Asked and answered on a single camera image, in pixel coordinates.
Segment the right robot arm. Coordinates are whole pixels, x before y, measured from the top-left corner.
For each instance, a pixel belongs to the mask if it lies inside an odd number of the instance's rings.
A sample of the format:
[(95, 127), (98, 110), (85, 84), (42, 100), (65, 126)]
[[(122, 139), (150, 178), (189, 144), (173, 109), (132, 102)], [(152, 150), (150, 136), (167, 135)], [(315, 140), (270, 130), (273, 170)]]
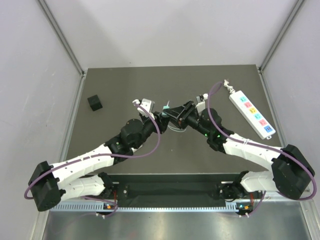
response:
[(213, 108), (203, 110), (192, 102), (178, 107), (164, 107), (163, 113), (180, 129), (191, 127), (204, 135), (207, 144), (217, 152), (236, 156), (264, 168), (264, 171), (243, 171), (233, 181), (233, 192), (239, 198), (257, 191), (277, 192), (291, 200), (304, 197), (309, 184), (315, 183), (315, 171), (294, 145), (275, 147), (244, 138), (222, 126), (222, 119)]

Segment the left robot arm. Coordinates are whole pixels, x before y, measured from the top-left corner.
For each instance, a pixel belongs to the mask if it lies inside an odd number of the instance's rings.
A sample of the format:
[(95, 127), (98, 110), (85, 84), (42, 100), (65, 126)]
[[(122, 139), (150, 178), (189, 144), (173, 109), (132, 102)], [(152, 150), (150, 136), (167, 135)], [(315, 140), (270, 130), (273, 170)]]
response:
[(135, 152), (156, 133), (163, 134), (170, 118), (159, 112), (150, 117), (130, 119), (120, 133), (97, 148), (64, 162), (39, 163), (29, 182), (27, 193), (39, 212), (54, 208), (62, 201), (81, 197), (107, 199), (114, 193), (114, 184), (105, 172), (93, 172), (136, 159)]

